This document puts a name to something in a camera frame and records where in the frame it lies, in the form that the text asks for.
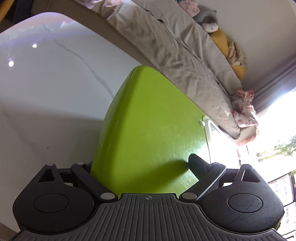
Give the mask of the beige sofa cover sheet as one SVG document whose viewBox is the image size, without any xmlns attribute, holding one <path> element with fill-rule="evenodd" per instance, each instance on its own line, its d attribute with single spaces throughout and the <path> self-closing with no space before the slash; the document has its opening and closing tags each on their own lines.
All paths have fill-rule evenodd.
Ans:
<svg viewBox="0 0 296 241">
<path fill-rule="evenodd" d="M 231 101 L 241 82 L 210 36 L 175 1 L 94 1 L 90 8 L 218 126 L 240 136 Z"/>
</svg>

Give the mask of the pink pig plush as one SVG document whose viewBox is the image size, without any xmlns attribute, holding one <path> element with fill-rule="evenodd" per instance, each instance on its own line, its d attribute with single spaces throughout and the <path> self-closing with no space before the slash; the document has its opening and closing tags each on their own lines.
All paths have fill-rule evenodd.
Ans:
<svg viewBox="0 0 296 241">
<path fill-rule="evenodd" d="M 178 1 L 178 5 L 190 16 L 194 17 L 196 16 L 199 12 L 199 6 L 196 1 L 193 0 L 181 0 Z"/>
</svg>

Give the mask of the pink floral blanket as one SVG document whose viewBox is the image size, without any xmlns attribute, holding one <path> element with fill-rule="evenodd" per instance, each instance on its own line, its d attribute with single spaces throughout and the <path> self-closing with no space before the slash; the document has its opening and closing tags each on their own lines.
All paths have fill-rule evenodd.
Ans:
<svg viewBox="0 0 296 241">
<path fill-rule="evenodd" d="M 252 90 L 237 90 L 232 101 L 232 115 L 240 128 L 258 126 L 256 111 L 252 105 L 254 93 Z"/>
</svg>

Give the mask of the beige sofa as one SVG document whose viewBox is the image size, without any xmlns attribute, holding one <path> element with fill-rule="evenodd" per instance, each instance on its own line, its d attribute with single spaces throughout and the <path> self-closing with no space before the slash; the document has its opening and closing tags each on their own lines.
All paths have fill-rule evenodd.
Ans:
<svg viewBox="0 0 296 241">
<path fill-rule="evenodd" d="M 252 93 L 225 55 L 175 1 L 34 1 L 31 14 L 60 13 L 162 73 L 236 143 L 258 135 Z"/>
</svg>

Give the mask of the beige crumpled cloth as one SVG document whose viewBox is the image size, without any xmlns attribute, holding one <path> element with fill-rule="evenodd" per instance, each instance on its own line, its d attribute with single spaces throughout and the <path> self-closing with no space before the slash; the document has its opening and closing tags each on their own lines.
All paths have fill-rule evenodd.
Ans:
<svg viewBox="0 0 296 241">
<path fill-rule="evenodd" d="M 228 62 L 230 63 L 230 65 L 247 68 L 247 58 L 241 52 L 237 43 L 230 41 L 228 44 L 228 49 L 229 49 Z"/>
</svg>

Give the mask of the yellow pillow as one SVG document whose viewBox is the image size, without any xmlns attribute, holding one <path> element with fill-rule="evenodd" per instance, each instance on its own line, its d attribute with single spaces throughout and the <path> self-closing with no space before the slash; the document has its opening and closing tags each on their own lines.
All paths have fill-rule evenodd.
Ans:
<svg viewBox="0 0 296 241">
<path fill-rule="evenodd" d="M 237 43 L 229 40 L 221 29 L 213 32 L 210 37 L 225 56 L 239 80 L 242 81 L 248 70 L 247 58 L 241 52 Z"/>
</svg>

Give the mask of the white grey plush toy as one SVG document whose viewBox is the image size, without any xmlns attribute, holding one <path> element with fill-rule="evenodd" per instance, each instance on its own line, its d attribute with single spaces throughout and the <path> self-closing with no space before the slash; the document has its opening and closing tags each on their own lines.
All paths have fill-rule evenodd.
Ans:
<svg viewBox="0 0 296 241">
<path fill-rule="evenodd" d="M 198 23 L 202 29 L 211 34 L 218 31 L 217 10 L 209 9 L 205 6 L 200 7 L 200 11 L 193 19 Z"/>
</svg>

